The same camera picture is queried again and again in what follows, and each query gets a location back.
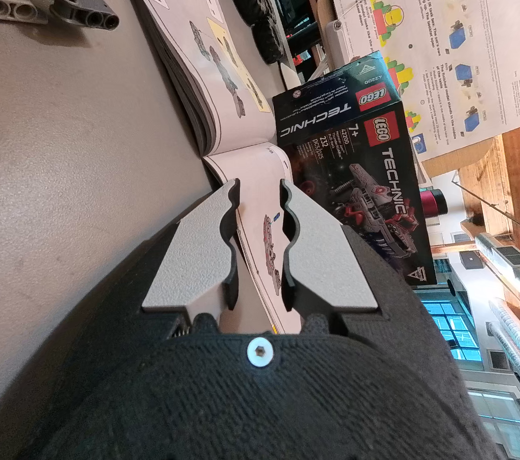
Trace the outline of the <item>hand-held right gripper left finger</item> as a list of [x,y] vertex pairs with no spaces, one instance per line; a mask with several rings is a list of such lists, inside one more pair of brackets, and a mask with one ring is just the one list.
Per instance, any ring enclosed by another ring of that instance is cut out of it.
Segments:
[[142,302],[144,312],[181,313],[193,323],[199,314],[219,320],[235,308],[239,276],[231,239],[240,185],[231,179],[180,220]]

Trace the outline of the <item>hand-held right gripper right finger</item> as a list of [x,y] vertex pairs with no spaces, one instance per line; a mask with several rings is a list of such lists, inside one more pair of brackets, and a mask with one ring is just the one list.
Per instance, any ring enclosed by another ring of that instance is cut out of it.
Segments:
[[283,232],[282,300],[301,331],[347,331],[378,321],[378,302],[349,242],[347,227],[292,182],[280,182]]

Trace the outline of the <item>instruction booklet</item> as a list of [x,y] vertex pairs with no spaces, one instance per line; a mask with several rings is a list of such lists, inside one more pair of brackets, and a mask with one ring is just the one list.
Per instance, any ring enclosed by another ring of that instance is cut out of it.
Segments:
[[280,181],[292,181],[287,154],[272,141],[269,101],[240,59],[218,0],[137,0],[156,50],[192,125],[205,164],[221,183],[240,180],[236,241],[259,300],[278,334],[301,318],[281,292]]

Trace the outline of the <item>grey desk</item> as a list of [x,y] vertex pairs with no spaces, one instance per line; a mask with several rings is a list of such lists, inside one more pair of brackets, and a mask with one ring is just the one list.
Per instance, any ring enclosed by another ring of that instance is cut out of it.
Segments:
[[210,191],[133,0],[113,32],[1,22],[1,395],[140,243]]

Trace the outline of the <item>red tumbler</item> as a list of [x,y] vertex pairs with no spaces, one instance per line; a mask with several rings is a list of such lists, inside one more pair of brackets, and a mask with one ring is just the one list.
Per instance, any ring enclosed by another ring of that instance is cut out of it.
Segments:
[[448,213],[445,196],[440,189],[420,191],[424,217],[426,219],[442,216]]

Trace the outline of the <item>large paned window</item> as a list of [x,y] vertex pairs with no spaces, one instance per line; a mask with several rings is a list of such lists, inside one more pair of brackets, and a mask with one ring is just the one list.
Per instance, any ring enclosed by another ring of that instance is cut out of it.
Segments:
[[450,348],[458,367],[467,371],[484,371],[484,360],[472,315],[450,292],[417,290],[416,295],[432,317]]

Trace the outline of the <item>dark toy set box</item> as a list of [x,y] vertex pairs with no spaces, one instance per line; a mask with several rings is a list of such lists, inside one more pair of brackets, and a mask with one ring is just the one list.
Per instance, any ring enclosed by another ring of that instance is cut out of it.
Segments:
[[368,54],[273,98],[294,184],[414,288],[437,283],[404,107]]

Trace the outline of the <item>white plastic piece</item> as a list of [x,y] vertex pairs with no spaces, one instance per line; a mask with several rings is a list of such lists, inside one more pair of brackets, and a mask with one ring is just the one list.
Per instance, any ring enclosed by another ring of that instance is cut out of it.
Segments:
[[302,86],[298,73],[294,69],[288,67],[282,61],[278,62],[278,67],[286,91]]

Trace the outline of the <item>silver foil duct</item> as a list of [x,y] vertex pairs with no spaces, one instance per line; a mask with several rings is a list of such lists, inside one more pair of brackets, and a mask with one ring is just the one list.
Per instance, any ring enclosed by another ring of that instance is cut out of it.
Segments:
[[519,290],[519,249],[503,244],[485,232],[475,237],[475,245],[499,273]]

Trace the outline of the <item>white plastic mount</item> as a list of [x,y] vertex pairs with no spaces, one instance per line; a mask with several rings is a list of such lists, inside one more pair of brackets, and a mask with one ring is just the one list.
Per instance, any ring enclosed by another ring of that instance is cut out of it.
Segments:
[[324,35],[328,43],[326,54],[331,69],[336,70],[354,60],[355,55],[348,46],[346,30],[341,20],[329,22],[324,29]]

